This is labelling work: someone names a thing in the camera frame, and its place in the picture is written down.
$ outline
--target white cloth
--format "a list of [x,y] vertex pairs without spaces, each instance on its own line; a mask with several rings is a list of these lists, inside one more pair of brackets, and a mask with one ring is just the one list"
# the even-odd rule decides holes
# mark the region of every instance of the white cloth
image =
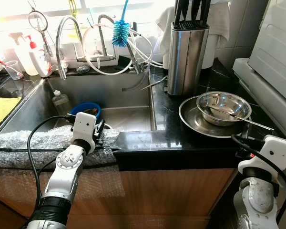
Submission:
[[[191,2],[187,12],[186,19],[191,19]],[[163,38],[160,43],[160,51],[162,55],[169,52],[171,46],[171,23],[174,21],[174,6],[164,10],[161,16],[156,20],[156,24],[163,31]],[[211,4],[207,24],[210,26],[209,35],[219,35],[217,47],[224,47],[229,40],[230,17],[229,6],[227,2]]]

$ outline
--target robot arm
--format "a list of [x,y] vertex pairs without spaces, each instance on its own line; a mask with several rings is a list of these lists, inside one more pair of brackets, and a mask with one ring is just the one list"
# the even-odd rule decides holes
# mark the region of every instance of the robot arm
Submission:
[[56,168],[27,229],[66,229],[83,162],[95,149],[95,123],[91,114],[76,115],[71,145],[57,155]]
[[[280,170],[286,168],[286,140],[267,135],[259,154]],[[258,157],[242,161],[238,170],[245,179],[234,196],[239,229],[278,229],[276,222],[277,171]]]

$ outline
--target stainless steel sink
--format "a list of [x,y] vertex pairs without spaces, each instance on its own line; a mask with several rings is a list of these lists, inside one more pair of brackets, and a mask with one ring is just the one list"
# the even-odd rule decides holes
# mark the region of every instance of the stainless steel sink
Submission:
[[[83,102],[98,103],[102,108],[101,118],[113,128],[120,127],[124,132],[153,130],[155,124],[150,90],[122,91],[122,88],[138,83],[141,77],[142,75],[135,73],[123,73],[114,76],[68,76],[66,80],[59,77],[48,78],[5,125],[1,133],[32,130],[44,119],[57,115],[51,101],[55,90],[67,94],[72,107]],[[149,79],[146,78],[140,88],[148,83]],[[68,123],[64,120],[49,122],[39,131],[47,131],[61,125]]]

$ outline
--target metal plate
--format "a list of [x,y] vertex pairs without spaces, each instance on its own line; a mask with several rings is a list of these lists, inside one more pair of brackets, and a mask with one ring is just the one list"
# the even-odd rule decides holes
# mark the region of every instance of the metal plate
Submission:
[[197,98],[198,96],[189,98],[179,107],[179,116],[189,128],[203,135],[217,138],[230,138],[231,135],[238,135],[243,131],[244,122],[237,122],[231,126],[217,126],[207,122],[197,107]]

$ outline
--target cup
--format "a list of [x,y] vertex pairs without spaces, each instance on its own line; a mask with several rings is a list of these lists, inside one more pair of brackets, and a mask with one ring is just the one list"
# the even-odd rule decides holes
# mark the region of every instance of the cup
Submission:
[[16,71],[18,71],[21,73],[21,69],[18,65],[18,61],[8,61],[5,63],[8,65],[8,67],[4,65],[4,68],[10,74],[10,76],[13,80],[18,80],[18,79],[21,79],[23,77],[23,74],[18,75],[18,73],[16,72]]

